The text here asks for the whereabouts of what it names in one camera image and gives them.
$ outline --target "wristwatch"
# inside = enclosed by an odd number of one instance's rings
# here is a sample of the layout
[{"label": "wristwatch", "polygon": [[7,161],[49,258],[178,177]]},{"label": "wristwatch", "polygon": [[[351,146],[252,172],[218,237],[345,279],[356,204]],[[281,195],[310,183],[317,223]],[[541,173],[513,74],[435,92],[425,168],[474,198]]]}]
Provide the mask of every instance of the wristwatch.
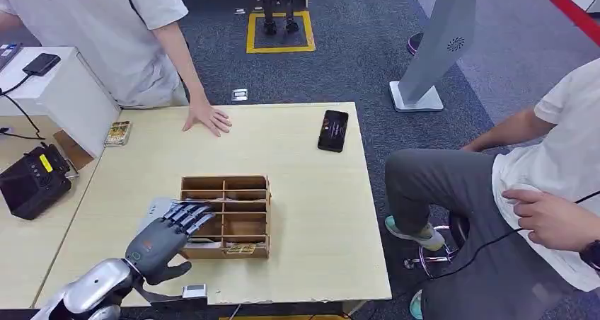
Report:
[{"label": "wristwatch", "polygon": [[590,267],[600,272],[600,240],[596,240],[579,253],[579,257]]}]

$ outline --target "robot finger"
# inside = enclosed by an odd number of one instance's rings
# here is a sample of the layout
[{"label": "robot finger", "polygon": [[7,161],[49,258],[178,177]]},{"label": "robot finger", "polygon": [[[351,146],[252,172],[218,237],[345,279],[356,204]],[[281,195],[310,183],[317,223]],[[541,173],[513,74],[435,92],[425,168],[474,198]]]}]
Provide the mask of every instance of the robot finger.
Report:
[{"label": "robot finger", "polygon": [[183,221],[180,222],[180,226],[183,229],[187,229],[195,220],[196,218],[202,214],[203,212],[209,210],[210,207],[205,205],[205,206],[201,206],[200,208],[198,208],[197,210],[194,210],[191,214],[189,214]]},{"label": "robot finger", "polygon": [[185,207],[179,209],[179,211],[175,215],[169,217],[168,220],[170,220],[171,223],[175,223],[180,219],[184,218],[189,213],[191,213],[194,209],[196,209],[196,207],[197,205],[186,205]]},{"label": "robot finger", "polygon": [[185,207],[186,204],[180,202],[180,201],[176,201],[174,200],[173,202],[171,202],[171,206],[169,207],[169,210],[165,213],[165,215],[163,215],[164,219],[168,219],[169,217],[172,217],[173,215],[177,214],[181,208]]},{"label": "robot finger", "polygon": [[198,229],[200,229],[200,227],[202,227],[204,223],[206,223],[209,219],[213,217],[214,213],[206,214],[205,216],[201,217],[199,220],[194,222],[194,224],[192,224],[190,228],[185,231],[185,233],[188,237],[192,236],[192,234],[194,234]]}]

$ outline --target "white t-shirt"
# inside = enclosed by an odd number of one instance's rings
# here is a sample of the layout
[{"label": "white t-shirt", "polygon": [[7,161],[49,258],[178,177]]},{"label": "white t-shirt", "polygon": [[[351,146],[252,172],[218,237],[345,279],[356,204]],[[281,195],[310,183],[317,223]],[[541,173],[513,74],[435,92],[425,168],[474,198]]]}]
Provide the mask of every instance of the white t-shirt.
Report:
[{"label": "white t-shirt", "polygon": [[[556,127],[540,144],[496,157],[492,170],[496,203],[514,229],[518,217],[500,194],[517,183],[570,201],[600,190],[600,59],[569,73],[534,111]],[[580,205],[600,216],[600,196]],[[578,253],[547,249],[519,233],[572,286],[586,292],[600,287],[596,271]]]},{"label": "white t-shirt", "polygon": [[44,46],[75,46],[123,106],[171,101],[179,76],[150,31],[188,14],[181,0],[0,0]]}]

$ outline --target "wooden organizer box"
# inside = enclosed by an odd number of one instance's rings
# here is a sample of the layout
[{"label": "wooden organizer box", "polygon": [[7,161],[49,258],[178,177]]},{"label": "wooden organizer box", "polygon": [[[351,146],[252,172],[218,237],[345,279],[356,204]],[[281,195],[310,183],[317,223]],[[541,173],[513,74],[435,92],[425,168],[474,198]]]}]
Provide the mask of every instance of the wooden organizer box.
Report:
[{"label": "wooden organizer box", "polygon": [[271,193],[267,177],[184,177],[180,198],[214,200],[207,204],[216,214],[192,235],[182,250],[184,257],[269,257]]}]

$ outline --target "robot leg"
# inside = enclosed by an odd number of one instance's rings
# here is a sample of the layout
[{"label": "robot leg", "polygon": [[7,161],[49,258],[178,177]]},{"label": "robot leg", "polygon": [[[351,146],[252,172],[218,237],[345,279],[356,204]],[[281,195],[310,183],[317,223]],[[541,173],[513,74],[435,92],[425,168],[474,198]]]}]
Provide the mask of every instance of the robot leg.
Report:
[{"label": "robot leg", "polygon": [[262,7],[265,10],[265,34],[274,35],[277,33],[277,26],[273,20],[273,0],[262,0]]},{"label": "robot leg", "polygon": [[298,23],[294,21],[293,0],[285,0],[285,29],[288,33],[293,33],[298,30]]}]

